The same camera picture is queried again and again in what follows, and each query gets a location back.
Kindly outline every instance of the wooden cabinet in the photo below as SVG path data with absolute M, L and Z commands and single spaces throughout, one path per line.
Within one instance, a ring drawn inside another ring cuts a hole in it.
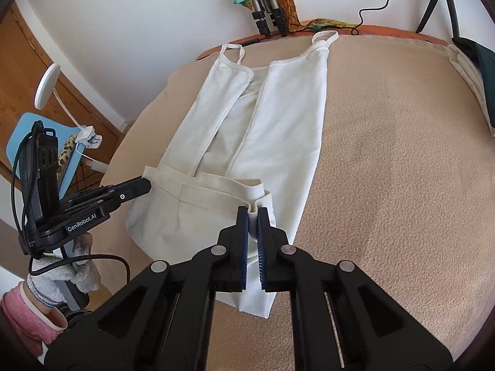
M 6 145 L 23 113 L 38 112 L 61 124 L 75 126 L 53 95 L 44 110 L 39 112 L 34 108 L 36 88 L 51 64 L 52 61 L 34 39 L 18 9 L 12 7 L 0 24 L 0 167 L 4 177 L 11 171 Z M 94 126 L 97 134 L 103 136 L 98 149 L 85 153 L 109 163 L 121 133 L 62 74 L 55 88 L 76 120 L 80 124 Z M 101 179 L 98 173 L 96 177 L 93 176 L 93 182 L 98 176 Z

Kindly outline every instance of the glove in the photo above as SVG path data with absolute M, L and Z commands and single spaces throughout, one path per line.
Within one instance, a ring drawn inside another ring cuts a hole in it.
M 77 237 L 74 240 L 74 255 L 88 255 L 91 251 L 92 242 L 93 238 L 89 233 Z M 37 271 L 58 261 L 60 261 L 60 258 L 54 255 L 43 255 L 41 259 L 33 260 L 33 270 Z M 39 276 L 28 275 L 26 286 L 41 303 L 47 307 L 55 307 L 65 301 L 63 294 L 55 283 L 57 280 L 71 281 L 83 293 L 100 288 L 100 274 L 91 260 L 63 265 Z

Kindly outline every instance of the leopard print fabric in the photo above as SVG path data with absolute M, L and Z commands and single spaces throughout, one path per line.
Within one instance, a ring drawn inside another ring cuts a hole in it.
M 57 180 L 60 182 L 65 174 L 65 169 L 69 163 L 72 152 L 76 148 L 76 136 L 77 134 L 71 135 L 65 141 L 65 144 L 58 156 L 58 167 L 57 167 Z

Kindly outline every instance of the tripod leg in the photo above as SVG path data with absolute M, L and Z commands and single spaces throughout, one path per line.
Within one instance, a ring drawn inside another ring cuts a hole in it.
M 273 24 L 279 29 L 282 37 L 287 36 L 287 23 L 284 16 L 284 10 L 280 8 L 277 0 L 268 0 L 270 3 L 271 17 Z
M 437 2 L 438 0 L 430 0 L 430 3 L 426 8 L 425 14 L 423 15 L 423 18 L 421 19 L 421 22 L 419 23 L 419 26 L 416 29 L 416 33 L 420 33 L 424 29 L 426 22 L 428 22 L 428 20 L 430 19 L 430 16 L 432 15 L 433 9 L 435 8 Z
M 259 33 L 264 35 L 266 39 L 270 38 L 270 29 L 265 19 L 265 9 L 261 4 L 261 0 L 252 0 L 252 7 L 254 12 L 251 14 L 254 21 L 256 21 L 256 26 L 258 27 Z
M 457 21 L 454 0 L 447 0 L 447 7 L 449 7 L 450 22 L 452 23 L 452 35 L 459 37 L 459 22 Z

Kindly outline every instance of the dark green fabric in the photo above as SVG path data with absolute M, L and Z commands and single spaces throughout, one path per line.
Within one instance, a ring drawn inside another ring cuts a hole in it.
M 490 117 L 490 124 L 495 128 L 495 53 L 481 44 L 463 37 L 454 37 L 452 41 L 481 72 L 488 116 Z

